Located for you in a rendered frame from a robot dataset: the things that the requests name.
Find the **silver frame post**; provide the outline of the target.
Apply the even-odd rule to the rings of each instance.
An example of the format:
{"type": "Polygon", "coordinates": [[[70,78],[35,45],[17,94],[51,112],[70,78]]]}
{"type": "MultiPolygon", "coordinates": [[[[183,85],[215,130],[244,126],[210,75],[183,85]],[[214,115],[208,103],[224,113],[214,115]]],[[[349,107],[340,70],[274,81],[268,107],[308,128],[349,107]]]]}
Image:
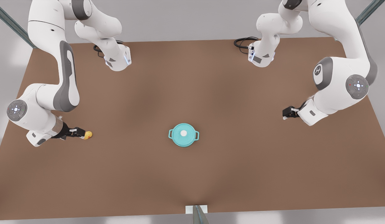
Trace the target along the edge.
{"type": "Polygon", "coordinates": [[[201,206],[199,205],[192,206],[192,215],[193,215],[192,224],[209,224],[209,221],[206,218],[206,215],[202,210],[201,206]]]}
{"type": "Polygon", "coordinates": [[[385,0],[372,0],[356,18],[358,25],[361,26],[384,2],[385,0]]]}
{"type": "Polygon", "coordinates": [[[28,43],[33,49],[37,47],[29,39],[28,33],[24,30],[1,6],[0,6],[0,20],[2,20],[8,27],[10,27],[20,38],[28,43]]]}

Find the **pale post foot plate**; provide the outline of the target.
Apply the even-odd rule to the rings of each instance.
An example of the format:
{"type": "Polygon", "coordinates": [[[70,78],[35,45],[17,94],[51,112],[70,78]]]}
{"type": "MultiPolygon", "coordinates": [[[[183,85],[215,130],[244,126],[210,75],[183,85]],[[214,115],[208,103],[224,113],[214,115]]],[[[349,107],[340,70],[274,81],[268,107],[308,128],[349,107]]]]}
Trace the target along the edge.
{"type": "MultiPolygon", "coordinates": [[[[188,205],[188,206],[185,206],[185,214],[192,214],[193,213],[193,208],[195,207],[196,205],[188,205]]],[[[201,210],[204,212],[204,213],[208,213],[208,206],[207,205],[198,205],[198,207],[201,208],[201,210]]]]}

